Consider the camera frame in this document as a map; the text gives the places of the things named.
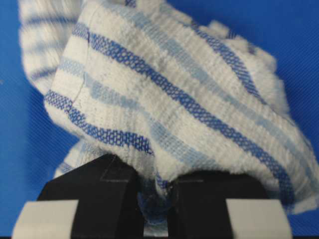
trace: blue background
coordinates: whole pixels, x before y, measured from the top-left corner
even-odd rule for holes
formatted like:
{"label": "blue background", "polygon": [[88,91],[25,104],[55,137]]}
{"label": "blue background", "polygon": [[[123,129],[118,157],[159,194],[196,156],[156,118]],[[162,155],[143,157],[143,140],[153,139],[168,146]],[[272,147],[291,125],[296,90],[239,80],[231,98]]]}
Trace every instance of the blue background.
{"label": "blue background", "polygon": [[[291,115],[319,156],[319,1],[169,0],[201,24],[215,19],[277,59]],[[0,1],[0,236],[11,235],[77,139],[52,124],[43,97],[25,78],[18,7]],[[319,235],[319,210],[290,216],[294,235]]]}

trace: terry cloth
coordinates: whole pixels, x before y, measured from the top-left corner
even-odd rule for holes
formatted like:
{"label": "terry cloth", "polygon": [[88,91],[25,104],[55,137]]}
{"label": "terry cloth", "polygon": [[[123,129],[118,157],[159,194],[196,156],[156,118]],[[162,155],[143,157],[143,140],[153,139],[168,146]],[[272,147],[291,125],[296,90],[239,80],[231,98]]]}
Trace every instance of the terry cloth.
{"label": "terry cloth", "polygon": [[117,154],[140,175],[151,223],[164,220],[170,182],[198,170],[247,173],[287,214],[319,206],[318,163],[268,53],[162,0],[19,4],[27,77],[80,138],[56,176]]}

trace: towel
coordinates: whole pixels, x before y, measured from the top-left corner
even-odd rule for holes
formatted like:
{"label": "towel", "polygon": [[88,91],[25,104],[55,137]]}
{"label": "towel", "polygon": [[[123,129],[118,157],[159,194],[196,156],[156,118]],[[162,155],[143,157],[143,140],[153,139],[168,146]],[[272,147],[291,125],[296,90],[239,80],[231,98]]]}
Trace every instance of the towel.
{"label": "towel", "polygon": [[318,208],[318,163],[267,52],[163,0],[19,0],[19,10],[26,75],[80,138],[55,177],[117,154],[140,176],[151,224],[165,220],[171,182],[199,170],[249,174],[287,214]]}

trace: woven texture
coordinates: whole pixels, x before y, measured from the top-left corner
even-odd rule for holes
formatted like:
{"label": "woven texture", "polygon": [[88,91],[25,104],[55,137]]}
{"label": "woven texture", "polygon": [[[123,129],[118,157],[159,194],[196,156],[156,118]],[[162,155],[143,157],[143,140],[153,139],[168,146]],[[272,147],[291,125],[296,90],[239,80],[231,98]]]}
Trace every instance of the woven texture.
{"label": "woven texture", "polygon": [[318,207],[318,164],[272,56],[163,1],[79,2],[20,2],[27,76],[81,138],[56,176],[115,153],[139,172],[153,223],[170,182],[202,169],[258,178],[288,214]]}

